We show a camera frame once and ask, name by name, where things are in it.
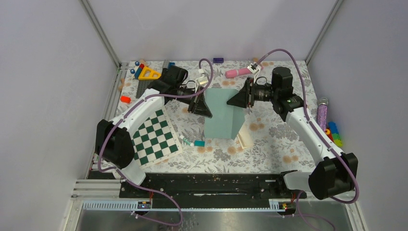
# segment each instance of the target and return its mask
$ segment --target leaf pattern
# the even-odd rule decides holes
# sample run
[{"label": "leaf pattern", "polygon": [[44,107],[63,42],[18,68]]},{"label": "leaf pattern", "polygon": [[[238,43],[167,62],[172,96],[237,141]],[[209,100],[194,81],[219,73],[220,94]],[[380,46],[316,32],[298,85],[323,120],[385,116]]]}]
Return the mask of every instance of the leaf pattern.
[{"label": "leaf pattern", "polygon": [[[176,61],[177,66],[189,71],[188,79],[200,77],[198,61]],[[306,89],[306,102],[315,118],[317,99],[313,84],[304,61],[297,62]],[[154,70],[161,70],[163,62],[147,62]],[[250,75],[231,79],[224,77],[226,71],[248,66],[248,61],[226,61],[214,64],[214,78],[211,88],[229,88],[240,90]],[[271,82],[272,70],[277,66],[289,68],[293,74],[294,93],[303,97],[302,86],[294,64],[290,61],[275,61],[264,67],[260,76]],[[208,64],[203,69],[209,74]],[[122,95],[136,100],[138,80],[128,70]],[[116,115],[122,113],[129,104],[119,102]],[[313,159],[299,136],[277,115],[271,103],[256,102],[253,108],[247,108],[245,123],[254,141],[254,147],[242,150],[237,139],[209,139],[204,137],[205,118],[187,112],[188,106],[178,101],[169,101],[166,105],[174,130],[194,142],[205,141],[205,147],[183,146],[183,152],[168,161],[160,162],[145,169],[146,172],[197,172],[197,173],[280,173],[288,170],[310,171],[315,166]]]}]

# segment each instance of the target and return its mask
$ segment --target teal cloth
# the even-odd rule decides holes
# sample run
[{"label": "teal cloth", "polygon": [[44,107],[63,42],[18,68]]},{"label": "teal cloth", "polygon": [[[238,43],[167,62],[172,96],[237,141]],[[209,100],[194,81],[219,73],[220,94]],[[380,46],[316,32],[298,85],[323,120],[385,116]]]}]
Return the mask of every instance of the teal cloth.
[{"label": "teal cloth", "polygon": [[236,89],[208,88],[205,102],[213,114],[205,118],[204,137],[235,139],[240,131],[245,116],[243,108],[227,105],[227,101],[238,93]]}]

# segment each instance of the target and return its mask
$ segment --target white wall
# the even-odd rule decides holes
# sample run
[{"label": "white wall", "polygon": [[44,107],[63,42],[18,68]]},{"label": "white wall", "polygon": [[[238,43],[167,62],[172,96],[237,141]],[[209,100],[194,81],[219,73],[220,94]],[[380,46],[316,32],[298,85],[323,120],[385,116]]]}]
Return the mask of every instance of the white wall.
[{"label": "white wall", "polygon": [[344,149],[359,160],[371,231],[406,230],[408,1],[344,1],[309,65]]},{"label": "white wall", "polygon": [[79,1],[0,1],[0,230],[58,229],[114,73]]},{"label": "white wall", "polygon": [[[335,0],[90,0],[122,61],[304,60]],[[276,53],[273,60],[288,60]]]}]

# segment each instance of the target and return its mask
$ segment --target green square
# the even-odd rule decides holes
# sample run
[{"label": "green square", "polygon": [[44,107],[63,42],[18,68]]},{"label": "green square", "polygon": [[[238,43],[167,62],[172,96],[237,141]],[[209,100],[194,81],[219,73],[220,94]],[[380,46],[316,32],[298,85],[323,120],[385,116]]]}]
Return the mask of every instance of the green square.
[{"label": "green square", "polygon": [[160,126],[161,126],[162,128],[167,127],[167,126],[168,126],[167,121],[162,121],[162,122],[160,122]]},{"label": "green square", "polygon": [[156,133],[156,136],[163,135],[163,131],[161,129],[154,132]]},{"label": "green square", "polygon": [[163,113],[163,111],[162,110],[158,110],[157,112],[156,112],[156,116],[162,116],[164,113]]},{"label": "green square", "polygon": [[137,137],[139,137],[139,136],[140,136],[140,132],[139,132],[139,131],[136,131],[135,134],[133,135],[133,138],[137,138]]},{"label": "green square", "polygon": [[166,141],[161,142],[161,143],[160,143],[160,147],[161,147],[162,149],[164,149],[164,148],[168,147],[167,142],[166,142]]},{"label": "green square", "polygon": [[152,124],[157,124],[159,122],[158,118],[153,118],[150,120],[152,122]]},{"label": "green square", "polygon": [[145,141],[148,141],[149,140],[149,136],[146,134],[146,135],[142,135],[141,137],[141,141],[142,142],[145,142]]},{"label": "green square", "polygon": [[146,155],[152,154],[153,153],[153,148],[152,147],[148,147],[145,149],[146,151]]},{"label": "green square", "polygon": [[153,131],[154,131],[153,126],[148,126],[148,127],[146,128],[146,131],[147,131],[147,133],[153,132]]},{"label": "green square", "polygon": [[177,145],[175,145],[175,144],[171,145],[169,148],[170,148],[170,152],[171,152],[171,153],[176,152],[177,150],[179,150],[179,149],[177,148]]},{"label": "green square", "polygon": [[143,150],[143,149],[144,149],[143,143],[140,143],[140,144],[136,145],[136,151],[140,151],[140,150]]},{"label": "green square", "polygon": [[152,143],[152,145],[155,145],[159,143],[159,140],[156,137],[154,137],[153,139],[150,140],[150,143]]},{"label": "green square", "polygon": [[140,165],[145,165],[149,162],[147,156],[140,158]]},{"label": "green square", "polygon": [[156,159],[163,157],[163,152],[162,150],[159,150],[158,152],[155,152],[154,155],[156,156]]},{"label": "green square", "polygon": [[173,138],[173,135],[171,134],[171,132],[168,132],[168,133],[165,134],[165,138],[166,138],[166,140],[169,140],[169,139]]}]

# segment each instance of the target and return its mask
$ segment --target pink tube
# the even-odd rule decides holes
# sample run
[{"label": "pink tube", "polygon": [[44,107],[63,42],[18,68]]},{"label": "pink tube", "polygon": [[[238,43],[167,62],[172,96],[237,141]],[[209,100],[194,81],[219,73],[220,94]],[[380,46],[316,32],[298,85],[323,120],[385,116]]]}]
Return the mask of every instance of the pink tube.
[{"label": "pink tube", "polygon": [[237,76],[243,76],[243,75],[247,75],[250,74],[251,71],[248,70],[248,68],[242,68],[242,69],[235,69],[235,70],[229,70],[225,72],[225,77],[226,78],[234,78]]}]

